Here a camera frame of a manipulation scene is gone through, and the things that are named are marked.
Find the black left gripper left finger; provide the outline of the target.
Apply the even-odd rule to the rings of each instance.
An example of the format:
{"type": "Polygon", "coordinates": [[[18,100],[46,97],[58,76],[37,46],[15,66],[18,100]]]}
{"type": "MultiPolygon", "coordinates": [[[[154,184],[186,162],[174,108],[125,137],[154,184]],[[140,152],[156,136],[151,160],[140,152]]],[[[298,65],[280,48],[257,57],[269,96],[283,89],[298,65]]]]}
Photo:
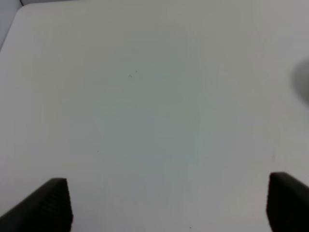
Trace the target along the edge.
{"type": "Polygon", "coordinates": [[[0,217],[2,232],[70,232],[73,212],[65,178],[52,178],[0,217]]]}

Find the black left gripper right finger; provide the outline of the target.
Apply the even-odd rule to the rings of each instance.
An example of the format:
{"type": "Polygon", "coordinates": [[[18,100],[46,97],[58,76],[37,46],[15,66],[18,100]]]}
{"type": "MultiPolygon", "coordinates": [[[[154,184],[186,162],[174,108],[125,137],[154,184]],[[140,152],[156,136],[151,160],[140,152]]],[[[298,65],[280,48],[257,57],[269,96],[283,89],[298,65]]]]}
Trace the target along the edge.
{"type": "Polygon", "coordinates": [[[285,172],[271,173],[266,213],[273,232],[307,232],[309,187],[285,172]]]}

